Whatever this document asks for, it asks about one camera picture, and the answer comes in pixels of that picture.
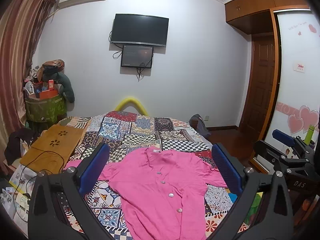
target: gray bag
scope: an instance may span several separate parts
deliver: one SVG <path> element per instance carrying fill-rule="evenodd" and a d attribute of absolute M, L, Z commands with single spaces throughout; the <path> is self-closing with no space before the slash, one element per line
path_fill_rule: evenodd
<path fill-rule="evenodd" d="M 204 121 L 203 121 L 202 117 L 199 114 L 195 114 L 189 120 L 189 124 L 191 125 L 193 121 L 198 121 L 198 125 L 197 125 L 196 131 L 198 133 L 200 133 L 204 138 L 207 139 L 211 135 L 211 133 L 205 127 L 205 124 L 204 124 Z"/>

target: heart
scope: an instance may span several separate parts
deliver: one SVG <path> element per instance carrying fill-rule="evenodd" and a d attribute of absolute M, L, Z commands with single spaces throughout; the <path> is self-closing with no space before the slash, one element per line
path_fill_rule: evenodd
<path fill-rule="evenodd" d="M 303 120 L 301 118 L 296 118 L 294 114 L 290 114 L 288 116 L 288 126 L 290 129 L 290 133 L 294 134 L 303 129 Z"/>
<path fill-rule="evenodd" d="M 315 27 L 312 26 L 312 24 L 309 24 L 309 29 L 312 33 L 317 33 L 317 30 Z"/>
<path fill-rule="evenodd" d="M 310 111 L 309 107 L 301 106 L 299 117 L 303 120 L 303 132 L 307 132 L 310 125 L 316 126 L 319 122 L 319 113 L 316 110 Z"/>

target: television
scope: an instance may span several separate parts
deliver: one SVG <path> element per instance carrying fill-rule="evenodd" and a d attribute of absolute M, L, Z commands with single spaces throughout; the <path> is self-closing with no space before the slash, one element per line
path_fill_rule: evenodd
<path fill-rule="evenodd" d="M 151 68 L 153 47 L 124 45 L 121 67 Z"/>
<path fill-rule="evenodd" d="M 110 42 L 165 47 L 168 25 L 168 18 L 139 14 L 116 14 Z"/>

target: bed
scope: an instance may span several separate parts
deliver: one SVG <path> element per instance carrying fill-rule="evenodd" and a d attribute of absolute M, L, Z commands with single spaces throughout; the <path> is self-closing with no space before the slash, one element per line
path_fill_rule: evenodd
<path fill-rule="evenodd" d="M 189 123 L 177 119 L 112 111 L 91 119 L 68 117 L 59 124 L 84 128 L 82 138 L 70 160 L 84 159 L 90 156 L 99 143 L 108 143 L 108 162 L 120 162 L 137 148 L 155 146 L 162 150 L 194 152 L 203 161 L 215 167 L 211 156 L 212 144 L 198 134 Z M 232 207 L 229 193 L 228 189 L 208 185 L 204 197 L 207 237 Z M 60 193 L 59 200 L 71 227 L 83 232 L 63 193 Z M 109 187 L 108 182 L 97 181 L 93 190 L 85 196 L 85 200 L 100 223 L 115 239 L 132 240 L 121 209 L 120 196 Z M 243 223 L 239 232 L 247 228 Z"/>

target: curtain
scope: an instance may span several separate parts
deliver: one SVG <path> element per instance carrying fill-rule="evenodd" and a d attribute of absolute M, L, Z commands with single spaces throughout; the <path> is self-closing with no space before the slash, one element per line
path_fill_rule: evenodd
<path fill-rule="evenodd" d="M 8 135 L 26 122 L 23 80 L 55 0 L 13 0 L 0 20 L 0 165 Z"/>

